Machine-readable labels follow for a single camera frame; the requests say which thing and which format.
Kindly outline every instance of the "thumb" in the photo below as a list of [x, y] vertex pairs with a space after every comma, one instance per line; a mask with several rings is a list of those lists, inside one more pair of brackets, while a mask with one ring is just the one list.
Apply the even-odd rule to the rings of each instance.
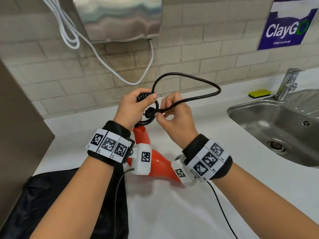
[[164, 128], [164, 130], [166, 130], [168, 128], [170, 121], [166, 120], [166, 118], [160, 112], [155, 113], [155, 117], [158, 124], [160, 124], [160, 126]]
[[144, 100], [138, 102], [138, 104], [142, 110], [145, 110], [147, 107], [149, 107], [156, 101], [156, 98], [157, 98], [157, 94], [154, 93], [146, 97]]

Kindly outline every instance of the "red plastic object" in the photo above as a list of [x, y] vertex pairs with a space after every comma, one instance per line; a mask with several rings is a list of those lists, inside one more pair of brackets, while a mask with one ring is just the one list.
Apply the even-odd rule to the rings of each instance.
[[[144, 126], [134, 128], [133, 132], [135, 135], [136, 144], [151, 144], [150, 138]], [[132, 159], [128, 158], [127, 163], [131, 166]], [[171, 166], [171, 162], [154, 149], [152, 149], [151, 172], [148, 176], [167, 177], [175, 182], [181, 183]]]

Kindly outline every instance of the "chrome faucet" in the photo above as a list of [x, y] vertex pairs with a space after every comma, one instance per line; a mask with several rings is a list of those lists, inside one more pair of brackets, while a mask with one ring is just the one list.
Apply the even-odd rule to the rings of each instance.
[[294, 91], [298, 87], [298, 84], [295, 81], [301, 71], [304, 71], [304, 70], [301, 70], [298, 68], [289, 68], [287, 70], [287, 73], [281, 82], [281, 85], [277, 91], [277, 94], [274, 97], [275, 100], [285, 101], [288, 93], [290, 91]]

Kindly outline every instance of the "stainless steel sink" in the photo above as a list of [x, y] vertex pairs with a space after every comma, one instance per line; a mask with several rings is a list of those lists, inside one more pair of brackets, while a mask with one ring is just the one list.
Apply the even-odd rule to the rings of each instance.
[[272, 98], [230, 107], [229, 117], [278, 155], [319, 166], [319, 90], [291, 93], [285, 102]]

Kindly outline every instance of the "sponge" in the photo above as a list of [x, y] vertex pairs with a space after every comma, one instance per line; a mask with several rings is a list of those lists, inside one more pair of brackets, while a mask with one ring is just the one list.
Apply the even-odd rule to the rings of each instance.
[[270, 96], [271, 92], [269, 90], [263, 89], [263, 90], [256, 90], [256, 91], [249, 92], [248, 95], [251, 98], [256, 99], [260, 97]]

